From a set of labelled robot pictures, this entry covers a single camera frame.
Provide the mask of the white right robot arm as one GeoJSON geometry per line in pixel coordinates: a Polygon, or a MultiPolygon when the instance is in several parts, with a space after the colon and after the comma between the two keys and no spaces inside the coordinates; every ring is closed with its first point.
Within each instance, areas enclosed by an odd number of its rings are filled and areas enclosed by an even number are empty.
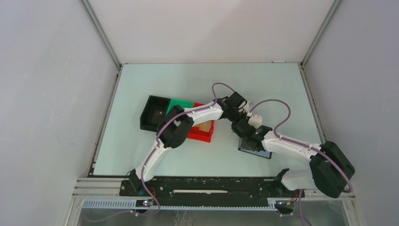
{"type": "Polygon", "coordinates": [[[251,125],[248,119],[234,121],[234,133],[257,151],[279,153],[296,158],[308,166],[305,170],[288,170],[274,183],[274,192],[285,197],[292,190],[317,188],[331,198],[350,193],[350,179],[356,170],[338,145],[332,141],[311,144],[278,133],[275,129],[251,125]]]}

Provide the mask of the black leather card holder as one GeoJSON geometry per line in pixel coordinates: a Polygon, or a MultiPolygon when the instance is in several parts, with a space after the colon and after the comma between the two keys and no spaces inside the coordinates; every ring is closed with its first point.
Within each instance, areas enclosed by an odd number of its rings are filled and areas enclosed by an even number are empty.
{"type": "Polygon", "coordinates": [[[238,150],[241,152],[245,152],[245,153],[249,153],[255,156],[259,156],[262,158],[266,158],[266,159],[271,159],[271,152],[268,151],[263,151],[263,150],[257,150],[257,149],[253,149],[251,147],[249,147],[246,143],[246,141],[242,138],[240,138],[239,140],[239,145],[238,145],[238,150]]]}

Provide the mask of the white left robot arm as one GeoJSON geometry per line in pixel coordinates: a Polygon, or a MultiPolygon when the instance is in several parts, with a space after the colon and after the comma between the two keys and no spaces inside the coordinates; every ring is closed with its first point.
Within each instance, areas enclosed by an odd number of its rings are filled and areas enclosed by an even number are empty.
{"type": "Polygon", "coordinates": [[[231,122],[246,117],[248,101],[234,91],[229,97],[216,98],[193,108],[173,106],[158,126],[156,138],[145,160],[129,174],[130,189],[137,196],[147,194],[156,169],[168,152],[187,139],[193,126],[207,121],[228,119],[231,122]]]}

